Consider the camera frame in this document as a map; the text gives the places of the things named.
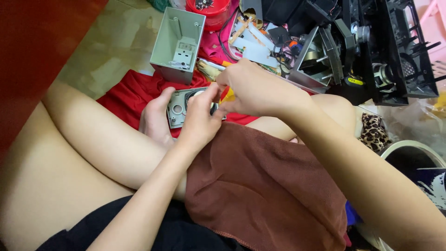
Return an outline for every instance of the pink cloth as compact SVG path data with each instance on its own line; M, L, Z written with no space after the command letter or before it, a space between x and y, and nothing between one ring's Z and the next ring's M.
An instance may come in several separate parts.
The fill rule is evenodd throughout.
M239 0L232 0L230 13L232 14L238 7L239 7ZM231 32L232 29L232 23L234 23L234 19L236 18L236 16L237 15L234 15L232 17L232 19L228 22L226 27L223 30L221 30L220 34L220 39L222 40L222 43L224 44L228 52L229 52L229 47L227 41L229 39L229 33ZM200 47L202 48L204 53L207 54L208 57L217 57L225 61L229 60L229 62L235 63L234 60L228 59L224 54L223 49L220 46L219 38L217 36L218 32L220 31L212 33L210 33L209 31L204 31L201 37Z

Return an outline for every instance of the person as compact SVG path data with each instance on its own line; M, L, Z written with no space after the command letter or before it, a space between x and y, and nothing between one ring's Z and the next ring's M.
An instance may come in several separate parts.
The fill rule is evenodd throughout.
M155 248L163 239L157 234L169 235L163 230L169 203L184 199L187 168L228 112L261 117L247 126L274 137L297 135L393 249L446 250L446 219L415 184L353 137L348 101L309 96L245 59L227 67L217 83L189 100L176 142L165 118L172 88L148 103L136 131L94 100L54 83L0 169L0 238L8 250L61 245L63 238L92 251ZM236 99L210 116L210 103L226 86ZM82 235L96 218L103 221L96 234ZM194 231L205 232L185 234ZM206 234L203 242L220 240Z

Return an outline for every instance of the gray plastic box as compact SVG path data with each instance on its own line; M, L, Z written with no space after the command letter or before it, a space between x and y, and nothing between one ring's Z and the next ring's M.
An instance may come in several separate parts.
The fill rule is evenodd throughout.
M167 7L150 64L165 80L189 85L206 16Z

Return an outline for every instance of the hand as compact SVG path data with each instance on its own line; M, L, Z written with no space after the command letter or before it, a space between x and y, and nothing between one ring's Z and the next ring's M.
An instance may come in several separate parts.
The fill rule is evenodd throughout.
M223 102L219 108L230 113L280 117L287 110L304 109L312 104L307 92L247 59L226 67L217 77L217 83L222 91L226 86L234 91L235 100Z
M207 90L187 101L187 113L178 142L186 142L194 151L200 151L220 129L223 117L227 114L216 110L211 116L209 108L215 98L219 98L219 87L212 83Z

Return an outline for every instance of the red bucket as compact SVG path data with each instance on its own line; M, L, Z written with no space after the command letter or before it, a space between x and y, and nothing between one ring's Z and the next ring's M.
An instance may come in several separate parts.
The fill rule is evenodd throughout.
M195 0L186 0L186 10L206 16L204 30L217 31L228 20L231 8L231 0L214 0L213 7L197 10Z

